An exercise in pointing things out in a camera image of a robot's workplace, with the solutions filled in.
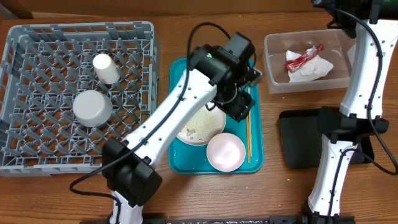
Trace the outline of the large white plate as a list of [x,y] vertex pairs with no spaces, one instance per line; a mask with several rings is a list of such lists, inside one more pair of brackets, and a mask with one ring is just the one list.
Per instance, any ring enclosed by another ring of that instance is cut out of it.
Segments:
[[202,146],[223,132],[226,126],[226,114],[215,108],[208,111],[200,108],[178,133],[177,138],[192,146]]

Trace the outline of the red snack wrapper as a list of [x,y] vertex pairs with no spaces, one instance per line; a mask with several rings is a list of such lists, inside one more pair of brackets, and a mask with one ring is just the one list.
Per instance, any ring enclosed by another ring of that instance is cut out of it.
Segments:
[[319,51],[324,50],[323,44],[320,44],[318,46],[313,46],[310,49],[307,49],[301,56],[294,60],[288,60],[286,61],[284,67],[291,73],[296,72],[299,70],[301,67],[303,67],[307,62],[315,58]]

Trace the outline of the white cup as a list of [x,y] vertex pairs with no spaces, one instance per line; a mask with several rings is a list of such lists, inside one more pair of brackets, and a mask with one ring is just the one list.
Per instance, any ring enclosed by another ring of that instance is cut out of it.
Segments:
[[120,75],[116,64],[108,54],[98,54],[93,58],[94,70],[101,82],[111,85],[117,82]]

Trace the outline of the small pink plate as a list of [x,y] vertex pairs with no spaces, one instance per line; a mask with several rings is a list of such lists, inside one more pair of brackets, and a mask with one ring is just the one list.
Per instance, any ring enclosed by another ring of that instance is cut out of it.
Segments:
[[243,164],[246,148],[242,140],[230,133],[214,136],[206,147],[208,162],[218,171],[232,172]]

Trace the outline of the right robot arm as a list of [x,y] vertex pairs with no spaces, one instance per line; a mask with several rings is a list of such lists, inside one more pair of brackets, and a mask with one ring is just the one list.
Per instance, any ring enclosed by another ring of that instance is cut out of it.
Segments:
[[382,96],[397,43],[397,1],[314,1],[341,29],[356,39],[349,86],[340,108],[324,106],[318,117],[322,154],[315,186],[300,223],[354,223],[341,217],[340,197],[346,173],[363,139],[381,134],[389,123],[382,118]]

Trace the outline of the white napkin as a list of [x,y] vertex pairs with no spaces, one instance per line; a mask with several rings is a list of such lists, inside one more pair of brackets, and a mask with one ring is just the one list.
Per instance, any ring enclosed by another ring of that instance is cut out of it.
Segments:
[[292,73],[288,71],[289,82],[310,82],[318,78],[325,77],[333,67],[334,65],[332,63],[321,58],[319,55],[316,55],[296,72]]

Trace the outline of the grey bowl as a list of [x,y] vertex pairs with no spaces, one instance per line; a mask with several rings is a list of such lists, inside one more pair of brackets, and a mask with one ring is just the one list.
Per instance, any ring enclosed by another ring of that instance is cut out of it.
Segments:
[[93,128],[103,125],[110,119],[113,104],[108,96],[96,90],[86,90],[74,99],[72,109],[80,124]]

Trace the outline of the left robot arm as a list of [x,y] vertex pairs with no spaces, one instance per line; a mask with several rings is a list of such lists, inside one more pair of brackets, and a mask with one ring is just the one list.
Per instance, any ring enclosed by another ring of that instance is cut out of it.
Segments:
[[254,53],[251,40],[239,32],[225,46],[195,49],[175,88],[146,122],[122,141],[106,141],[102,175],[116,198],[110,223],[142,223],[142,207],[162,183],[155,167],[200,108],[213,102],[236,122],[247,117],[255,101],[245,88],[262,75],[249,64]]

